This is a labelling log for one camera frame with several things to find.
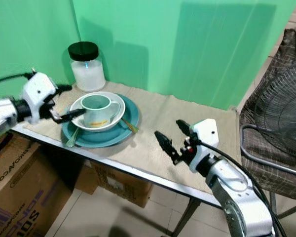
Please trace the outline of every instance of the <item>green backdrop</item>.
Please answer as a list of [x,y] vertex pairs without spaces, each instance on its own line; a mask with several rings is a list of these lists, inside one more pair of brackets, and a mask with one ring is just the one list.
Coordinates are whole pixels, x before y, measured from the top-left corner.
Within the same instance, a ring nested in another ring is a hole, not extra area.
[[[32,66],[73,82],[66,48],[98,44],[107,80],[217,108],[238,105],[296,0],[3,0],[0,76]],[[20,81],[0,85],[19,93]]]

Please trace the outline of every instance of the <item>teal mug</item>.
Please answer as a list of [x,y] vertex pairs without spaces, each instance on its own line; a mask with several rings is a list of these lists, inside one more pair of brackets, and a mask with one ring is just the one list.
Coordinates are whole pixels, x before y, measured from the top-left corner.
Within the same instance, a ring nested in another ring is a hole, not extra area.
[[81,99],[81,106],[86,109],[83,122],[86,127],[103,127],[120,111],[120,104],[105,95],[89,95]]

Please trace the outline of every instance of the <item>beige tablecloth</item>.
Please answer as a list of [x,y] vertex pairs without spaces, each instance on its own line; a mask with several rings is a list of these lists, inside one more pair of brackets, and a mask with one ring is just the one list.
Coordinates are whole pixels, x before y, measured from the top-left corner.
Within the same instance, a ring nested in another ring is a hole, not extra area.
[[[134,168],[144,170],[211,194],[200,174],[193,174],[185,163],[174,166],[171,159],[161,150],[154,132],[156,130],[173,139],[174,147],[179,151],[185,135],[179,130],[176,120],[183,119],[195,123],[204,119],[215,119],[218,126],[219,148],[240,162],[239,119],[235,111],[223,111],[194,102],[179,100],[172,95],[165,96],[122,84],[107,82],[103,91],[119,93],[133,100],[140,111],[139,129],[123,142],[106,148],[82,148]],[[56,100],[55,109],[63,112],[84,92],[74,89],[63,93]],[[25,127],[31,131],[61,141],[61,125],[51,119],[37,125]]]

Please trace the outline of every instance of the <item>black jar lid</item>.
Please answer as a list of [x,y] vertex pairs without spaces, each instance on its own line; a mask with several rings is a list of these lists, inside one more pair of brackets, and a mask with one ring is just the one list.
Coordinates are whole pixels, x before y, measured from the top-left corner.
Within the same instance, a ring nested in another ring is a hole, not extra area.
[[81,41],[68,47],[71,59],[79,62],[90,61],[99,56],[99,48],[95,43]]

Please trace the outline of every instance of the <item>white bowl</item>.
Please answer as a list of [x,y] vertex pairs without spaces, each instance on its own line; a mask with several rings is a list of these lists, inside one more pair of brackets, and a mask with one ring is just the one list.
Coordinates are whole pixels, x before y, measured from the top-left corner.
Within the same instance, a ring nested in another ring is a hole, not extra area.
[[89,93],[84,96],[81,96],[79,99],[77,99],[73,103],[73,105],[71,105],[69,110],[71,111],[71,110],[81,109],[82,108],[81,103],[80,103],[81,99],[86,96],[89,96],[89,95],[105,95],[105,96],[109,97],[111,100],[118,102],[120,104],[120,110],[117,113],[117,115],[115,117],[113,117],[113,119],[111,120],[111,123],[108,125],[105,125],[103,127],[91,128],[91,127],[84,126],[83,115],[80,115],[72,120],[74,125],[76,125],[77,127],[81,128],[83,130],[90,131],[90,132],[103,132],[103,131],[109,130],[110,128],[115,126],[121,120],[121,118],[123,117],[123,115],[125,113],[125,108],[126,108],[125,102],[121,97],[119,97],[118,95],[111,93],[111,92],[99,91],[99,92],[93,92],[93,93]]

